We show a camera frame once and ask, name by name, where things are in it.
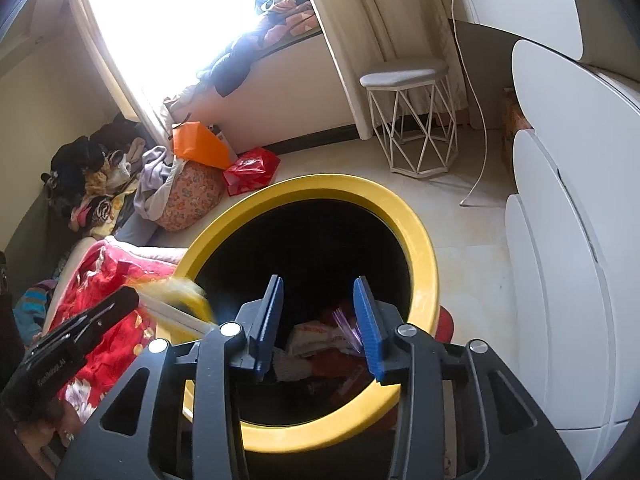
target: floral laundry basket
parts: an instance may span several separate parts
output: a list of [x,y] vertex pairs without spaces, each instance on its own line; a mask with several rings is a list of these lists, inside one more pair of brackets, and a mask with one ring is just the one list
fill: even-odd
[[167,231],[185,229],[217,206],[225,189],[222,170],[189,160],[174,180],[156,223]]

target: red blanket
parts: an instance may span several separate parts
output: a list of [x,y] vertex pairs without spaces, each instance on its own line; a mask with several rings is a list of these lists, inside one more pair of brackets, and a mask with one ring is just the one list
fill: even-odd
[[[96,242],[69,283],[52,328],[104,300],[130,279],[165,278],[175,266],[133,256],[105,241]],[[87,356],[87,364],[60,390],[85,422],[146,345],[155,337],[156,324],[146,311],[135,309],[102,338]]]

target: tile floor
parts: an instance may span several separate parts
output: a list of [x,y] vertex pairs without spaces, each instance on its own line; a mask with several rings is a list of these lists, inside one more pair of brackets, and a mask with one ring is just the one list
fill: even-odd
[[[482,166],[481,132],[460,132],[460,156],[452,171],[431,180],[415,180],[388,170],[377,139],[350,140],[282,156],[275,181],[313,173],[348,173],[388,187],[418,214],[435,247],[440,273],[440,303],[452,313],[454,342],[486,339],[514,370],[518,361],[513,278],[504,234],[504,207],[515,192],[500,160],[498,132],[490,132],[487,167],[469,199],[460,207]],[[245,195],[226,197],[191,228],[161,232],[151,245],[187,247],[211,221]]]

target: gray stool cushion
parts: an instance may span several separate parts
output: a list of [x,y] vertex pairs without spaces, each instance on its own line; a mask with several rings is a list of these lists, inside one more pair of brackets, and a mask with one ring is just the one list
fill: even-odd
[[449,66],[436,57],[396,59],[378,65],[360,78],[364,88],[393,90],[407,85],[420,86],[447,75]]

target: yellow rim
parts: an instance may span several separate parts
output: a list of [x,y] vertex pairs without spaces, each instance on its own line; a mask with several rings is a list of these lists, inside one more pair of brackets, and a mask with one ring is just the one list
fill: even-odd
[[[408,321],[433,332],[438,315],[438,271],[429,236],[420,219],[400,197],[379,184],[356,176],[301,176],[252,194],[229,208],[198,236],[178,264],[175,275],[195,279],[211,254],[242,225],[279,206],[317,198],[344,200],[362,206],[394,232],[411,274]],[[166,336],[166,331],[160,327],[158,332],[158,336]],[[311,422],[279,428],[242,422],[242,442],[245,449],[263,453],[290,453],[330,446],[379,420],[398,402],[398,393],[398,386],[371,383],[351,402]],[[191,418],[193,384],[188,384],[184,400],[184,414]]]

